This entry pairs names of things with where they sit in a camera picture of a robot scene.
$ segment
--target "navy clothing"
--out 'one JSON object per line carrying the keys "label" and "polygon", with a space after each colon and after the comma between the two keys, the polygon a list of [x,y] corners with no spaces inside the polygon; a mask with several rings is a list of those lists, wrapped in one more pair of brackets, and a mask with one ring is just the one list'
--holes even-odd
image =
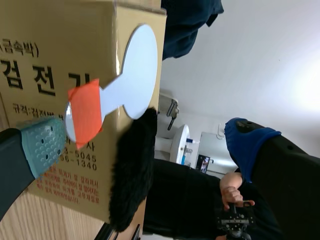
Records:
{"label": "navy clothing", "polygon": [[188,54],[198,29],[224,12],[221,0],[162,0],[161,7],[167,12],[162,60]]}

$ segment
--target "person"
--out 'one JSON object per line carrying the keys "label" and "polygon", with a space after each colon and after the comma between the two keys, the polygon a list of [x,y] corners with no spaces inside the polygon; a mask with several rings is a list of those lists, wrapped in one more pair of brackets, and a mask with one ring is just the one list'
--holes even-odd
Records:
{"label": "person", "polygon": [[318,239],[320,159],[245,118],[228,121],[224,134],[231,158],[267,201],[285,237]]}
{"label": "person", "polygon": [[248,228],[253,240],[282,240],[283,234],[257,188],[243,181],[239,172],[221,180],[188,166],[154,160],[153,184],[146,198],[143,232],[173,239],[225,240],[216,225],[217,216],[250,201],[256,228]]}

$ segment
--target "black fuzzy material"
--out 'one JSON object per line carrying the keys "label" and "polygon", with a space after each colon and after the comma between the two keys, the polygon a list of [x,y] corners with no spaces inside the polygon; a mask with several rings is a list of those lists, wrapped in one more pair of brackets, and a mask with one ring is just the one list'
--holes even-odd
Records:
{"label": "black fuzzy material", "polygon": [[110,225],[123,232],[153,183],[157,111],[149,108],[117,143],[109,203]]}

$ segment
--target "white wall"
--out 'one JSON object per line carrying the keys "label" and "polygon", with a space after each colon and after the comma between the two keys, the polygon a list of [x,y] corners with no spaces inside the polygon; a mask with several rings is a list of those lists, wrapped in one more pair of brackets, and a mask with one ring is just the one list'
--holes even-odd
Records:
{"label": "white wall", "polygon": [[222,4],[187,56],[163,62],[160,88],[179,100],[175,125],[199,141],[244,117],[320,157],[320,0]]}

